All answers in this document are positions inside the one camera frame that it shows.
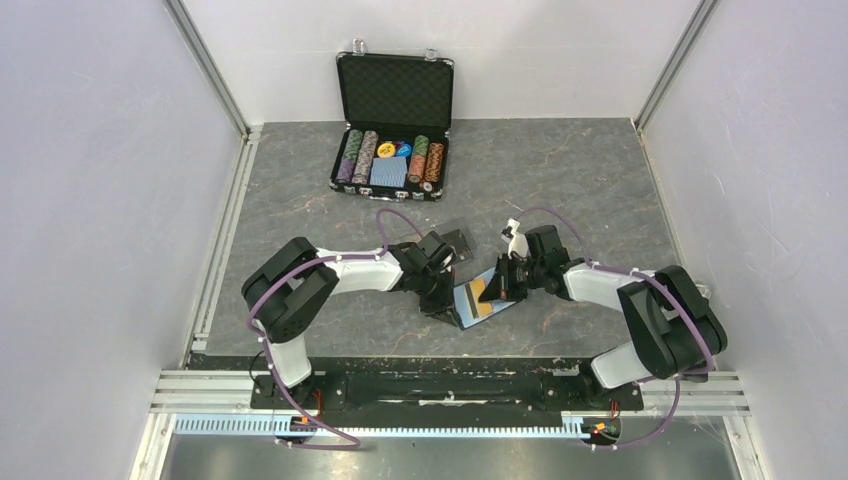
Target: vertical metal post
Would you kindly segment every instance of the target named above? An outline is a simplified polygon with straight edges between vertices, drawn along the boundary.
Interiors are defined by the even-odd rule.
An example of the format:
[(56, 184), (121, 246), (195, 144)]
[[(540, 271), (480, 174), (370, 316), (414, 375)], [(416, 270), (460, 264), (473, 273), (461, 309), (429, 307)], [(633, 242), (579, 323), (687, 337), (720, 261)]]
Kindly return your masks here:
[(651, 117), (654, 115), (654, 112), (656, 112), (660, 101), (665, 96), (666, 91), (668, 91), (668, 87), (677, 75), (680, 65), (683, 64), (683, 61), (689, 54), (689, 50), (701, 34), (701, 30), (704, 28), (704, 25), (710, 18), (710, 15), (712, 15), (717, 4), (718, 0), (701, 0), (698, 4), (698, 7), (695, 9), (695, 13), (693, 13), (692, 18), (689, 19), (689, 24), (686, 25), (686, 29), (683, 31), (683, 35), (680, 37), (680, 40), (677, 41), (674, 51), (671, 53), (665, 67), (663, 67), (663, 71), (660, 73), (657, 83), (651, 90), (650, 95), (648, 95), (648, 100), (645, 101), (645, 105), (633, 121), (633, 125), (636, 127), (637, 131), (641, 132), (644, 130), (648, 125), (648, 122), (651, 121)]
[(180, 29), (180, 33), (182, 33), (189, 50), (191, 50), (194, 58), (197, 59), (197, 63), (200, 64), (200, 69), (212, 85), (215, 95), (221, 101), (221, 105), (223, 105), (233, 126), (238, 130), (242, 139), (247, 140), (247, 136), (250, 134), (250, 125), (247, 124), (232, 93), (227, 88), (227, 84), (224, 82), (221, 72), (212, 60), (209, 49), (203, 43), (203, 39), (200, 37), (197, 26), (195, 26), (191, 16), (188, 14), (185, 4), (183, 4), (182, 0), (163, 1), (168, 12), (171, 13), (171, 17), (173, 17), (174, 23), (177, 24), (177, 28)]

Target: poker chip case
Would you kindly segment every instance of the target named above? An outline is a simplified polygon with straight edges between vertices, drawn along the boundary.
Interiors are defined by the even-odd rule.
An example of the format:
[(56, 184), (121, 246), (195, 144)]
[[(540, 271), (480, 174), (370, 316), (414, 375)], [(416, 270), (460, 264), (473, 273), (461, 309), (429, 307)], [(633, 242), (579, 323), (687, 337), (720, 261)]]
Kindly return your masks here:
[[(336, 56), (336, 66), (347, 129), (342, 135), (330, 174), (330, 188), (377, 200), (440, 199), (447, 177), (453, 61), (437, 58), (432, 50), (428, 50), (426, 57), (341, 52)], [(375, 132), (378, 139), (376, 147), (370, 150), (374, 153), (368, 162), (364, 160), (369, 154), (362, 152), (373, 144), (374, 134), (371, 132)], [(415, 154), (419, 153), (422, 136), (429, 141), (426, 158), (428, 175), (432, 176), (435, 171), (438, 179), (413, 182), (406, 175), (410, 162), (415, 167)], [(394, 142), (395, 145), (402, 142), (410, 148), (415, 145), (415, 152), (405, 158), (405, 168), (400, 158), (384, 162), (388, 159), (378, 157), (375, 150), (384, 142)], [(355, 171), (353, 156), (357, 157)], [(437, 161), (432, 159), (433, 156), (439, 157)], [(371, 175), (372, 169), (383, 172), (383, 167), (389, 164), (393, 168), (399, 165), (404, 169), (404, 180), (400, 181), (403, 186), (387, 186), (386, 182), (377, 180), (376, 173)], [(389, 183), (400, 185), (397, 180)]]

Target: white wall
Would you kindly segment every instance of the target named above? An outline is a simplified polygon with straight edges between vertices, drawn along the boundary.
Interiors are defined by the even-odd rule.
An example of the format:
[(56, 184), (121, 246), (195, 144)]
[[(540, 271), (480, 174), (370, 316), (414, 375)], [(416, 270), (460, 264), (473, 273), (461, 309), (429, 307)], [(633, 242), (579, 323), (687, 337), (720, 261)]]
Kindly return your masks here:
[(633, 117), (697, 0), (186, 0), (251, 123), (341, 120), (335, 55), (456, 61), (455, 118)]
[(0, 3), (0, 478), (127, 478), (238, 139), (159, 1)]
[(647, 129), (777, 478), (842, 478), (848, 3), (721, 2)]

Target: case lid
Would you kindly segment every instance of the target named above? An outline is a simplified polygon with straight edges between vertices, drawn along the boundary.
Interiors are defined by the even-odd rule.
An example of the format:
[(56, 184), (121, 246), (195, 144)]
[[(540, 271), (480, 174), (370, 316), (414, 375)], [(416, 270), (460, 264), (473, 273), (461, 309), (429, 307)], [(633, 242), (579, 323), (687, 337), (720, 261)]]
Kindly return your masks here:
[(348, 122), (450, 129), (451, 60), (342, 52), (336, 64)]

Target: gray floor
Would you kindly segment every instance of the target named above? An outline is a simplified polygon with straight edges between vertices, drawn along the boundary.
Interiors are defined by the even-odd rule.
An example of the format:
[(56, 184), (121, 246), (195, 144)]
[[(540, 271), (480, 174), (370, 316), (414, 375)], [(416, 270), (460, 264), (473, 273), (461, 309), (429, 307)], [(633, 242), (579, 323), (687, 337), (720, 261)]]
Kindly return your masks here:
[[(625, 438), (656, 427), (652, 418), (624, 419)], [(738, 479), (720, 418), (675, 419), (665, 433), (636, 448), (591, 451), (564, 439), (376, 439), (364, 451), (287, 450), (262, 437), (175, 435), (163, 479), (267, 480), (456, 478)]]
[[(331, 191), (327, 180), (342, 123), (266, 125), (215, 311), (207, 353), (252, 355), (242, 282), (288, 240), (328, 249), (379, 246), (374, 212), (385, 203)], [(494, 266), (500, 231), (519, 208), (554, 207), (582, 230), (596, 259), (660, 268), (676, 260), (647, 161), (625, 119), (455, 121), (448, 180), (437, 203), (390, 204), (425, 228), (464, 217), (478, 244), (458, 280)], [(389, 219), (390, 235), (409, 232)], [(556, 224), (544, 213), (525, 227)], [(558, 226), (576, 256), (578, 245)], [(307, 330), (313, 356), (589, 356), (628, 340), (620, 314), (542, 291), (465, 332), (417, 312), (407, 293), (331, 297)]]

